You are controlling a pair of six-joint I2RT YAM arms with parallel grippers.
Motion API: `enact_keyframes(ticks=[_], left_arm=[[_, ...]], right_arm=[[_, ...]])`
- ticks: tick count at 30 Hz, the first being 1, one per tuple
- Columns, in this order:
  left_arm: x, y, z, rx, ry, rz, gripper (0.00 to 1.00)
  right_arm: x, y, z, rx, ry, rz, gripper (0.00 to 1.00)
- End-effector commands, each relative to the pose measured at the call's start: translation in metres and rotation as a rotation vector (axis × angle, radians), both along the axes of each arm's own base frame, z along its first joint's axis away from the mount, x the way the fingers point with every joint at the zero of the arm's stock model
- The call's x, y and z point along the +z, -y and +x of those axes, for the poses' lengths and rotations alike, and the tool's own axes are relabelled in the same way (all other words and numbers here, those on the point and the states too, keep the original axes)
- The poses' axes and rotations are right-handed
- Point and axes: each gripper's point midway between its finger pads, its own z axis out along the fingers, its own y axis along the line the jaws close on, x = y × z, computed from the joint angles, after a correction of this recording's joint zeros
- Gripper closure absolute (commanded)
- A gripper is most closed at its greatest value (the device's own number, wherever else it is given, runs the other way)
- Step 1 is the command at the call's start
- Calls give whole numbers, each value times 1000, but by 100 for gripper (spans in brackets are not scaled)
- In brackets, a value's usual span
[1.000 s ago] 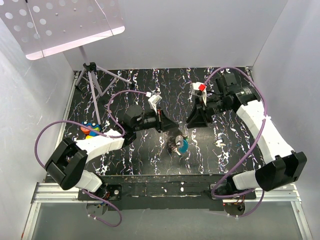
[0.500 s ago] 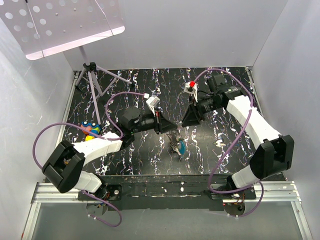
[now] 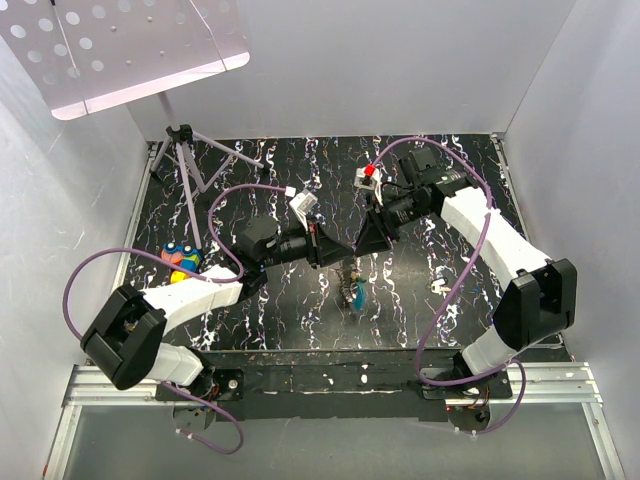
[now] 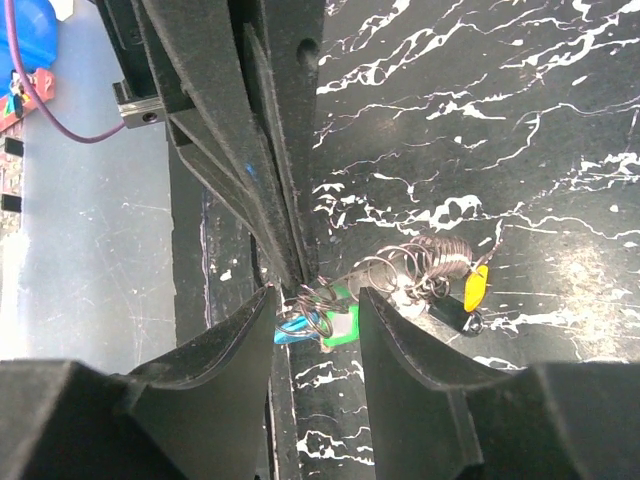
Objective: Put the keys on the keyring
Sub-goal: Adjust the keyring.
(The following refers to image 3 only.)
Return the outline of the silver key with green tag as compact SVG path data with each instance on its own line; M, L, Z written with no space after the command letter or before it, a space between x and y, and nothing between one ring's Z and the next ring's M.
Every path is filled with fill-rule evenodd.
M446 295L451 291L449 282L446 278L436 278L429 284L430 291L437 295Z

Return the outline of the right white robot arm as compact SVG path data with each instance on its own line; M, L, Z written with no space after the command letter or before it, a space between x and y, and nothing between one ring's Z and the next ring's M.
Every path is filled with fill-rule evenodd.
M400 159L406 183L399 195L384 195L377 163L357 169L354 185L369 196L355 253L362 257L389 250L399 240L401 227L429 215L439 217L473 245L467 265L482 260L502 289L492 324L455 355L447 376L432 379L416 374L425 385L454 387L471 398L518 354L574 324L578 275L569 260L552 259L504 219L493 206L490 187L469 164L439 166L435 146L428 142Z

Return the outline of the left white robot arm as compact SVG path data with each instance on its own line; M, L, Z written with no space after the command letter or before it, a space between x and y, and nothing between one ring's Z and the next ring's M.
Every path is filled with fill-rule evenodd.
M118 287L83 335L82 350L119 390L151 379L177 385L190 399L203 399L214 385L213 366L191 348L164 342L167 333L257 293L269 267L297 260L326 267L354 254L316 221L281 230L270 216L251 219L231 252L221 264L174 284Z

